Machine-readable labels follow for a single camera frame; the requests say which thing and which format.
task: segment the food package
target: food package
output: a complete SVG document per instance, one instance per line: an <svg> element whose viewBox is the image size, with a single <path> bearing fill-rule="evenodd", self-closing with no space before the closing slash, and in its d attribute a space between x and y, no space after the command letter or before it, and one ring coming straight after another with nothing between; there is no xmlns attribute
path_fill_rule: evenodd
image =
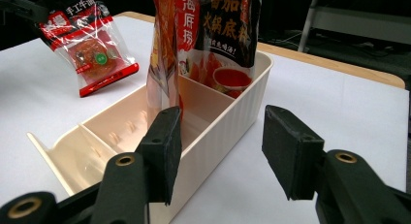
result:
<svg viewBox="0 0 411 224"><path fill-rule="evenodd" d="M238 97L252 82L261 0L177 0L179 72Z"/></svg>
<svg viewBox="0 0 411 224"><path fill-rule="evenodd" d="M42 40L69 62L79 81L79 96L139 70L108 8L101 0L41 0L48 21L34 26Z"/></svg>
<svg viewBox="0 0 411 224"><path fill-rule="evenodd" d="M148 126L159 111L181 106L177 83L175 1L153 1L156 16L146 84Z"/></svg>

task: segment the red label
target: red label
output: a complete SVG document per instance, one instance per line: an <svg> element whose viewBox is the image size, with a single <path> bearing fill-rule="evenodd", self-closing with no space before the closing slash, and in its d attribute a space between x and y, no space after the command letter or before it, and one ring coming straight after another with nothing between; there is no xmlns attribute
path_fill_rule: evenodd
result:
<svg viewBox="0 0 411 224"><path fill-rule="evenodd" d="M200 4L198 0L175 0L178 49L189 50L197 40Z"/></svg>
<svg viewBox="0 0 411 224"><path fill-rule="evenodd" d="M70 32L73 27L66 15L57 11L48 16L47 23L40 23L40 29L48 39Z"/></svg>

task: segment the packaged snack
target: packaged snack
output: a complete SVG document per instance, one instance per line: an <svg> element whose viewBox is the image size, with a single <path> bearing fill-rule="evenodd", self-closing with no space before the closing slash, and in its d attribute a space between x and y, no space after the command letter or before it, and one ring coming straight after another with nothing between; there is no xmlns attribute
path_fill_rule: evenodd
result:
<svg viewBox="0 0 411 224"><path fill-rule="evenodd" d="M147 76L147 122L163 109L179 106L174 0L153 0L154 40Z"/></svg>
<svg viewBox="0 0 411 224"><path fill-rule="evenodd" d="M261 0L177 0L180 73L236 98L252 82Z"/></svg>
<svg viewBox="0 0 411 224"><path fill-rule="evenodd" d="M42 40L78 74L79 96L136 73L129 52L100 0L41 0L48 22L35 23Z"/></svg>

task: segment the brass screw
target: brass screw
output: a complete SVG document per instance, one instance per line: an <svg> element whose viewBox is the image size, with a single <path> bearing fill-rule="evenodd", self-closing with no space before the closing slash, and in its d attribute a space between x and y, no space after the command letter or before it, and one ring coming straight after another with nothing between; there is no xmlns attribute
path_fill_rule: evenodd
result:
<svg viewBox="0 0 411 224"><path fill-rule="evenodd" d="M24 217L37 210L41 204L42 200L40 198L29 197L12 206L8 212L8 215L12 219Z"/></svg>
<svg viewBox="0 0 411 224"><path fill-rule="evenodd" d="M115 160L115 165L120 166L120 167L128 166L134 163L134 161L135 161L135 158L133 155L125 155Z"/></svg>
<svg viewBox="0 0 411 224"><path fill-rule="evenodd" d="M343 163L357 163L357 158L350 153L338 152L335 158Z"/></svg>

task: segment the printed image on package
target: printed image on package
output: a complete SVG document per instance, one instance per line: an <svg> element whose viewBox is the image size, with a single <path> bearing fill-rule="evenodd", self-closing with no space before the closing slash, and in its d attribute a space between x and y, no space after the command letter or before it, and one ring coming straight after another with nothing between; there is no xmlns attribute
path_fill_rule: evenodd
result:
<svg viewBox="0 0 411 224"><path fill-rule="evenodd" d="M179 72L237 98L251 84L261 0L178 0Z"/></svg>

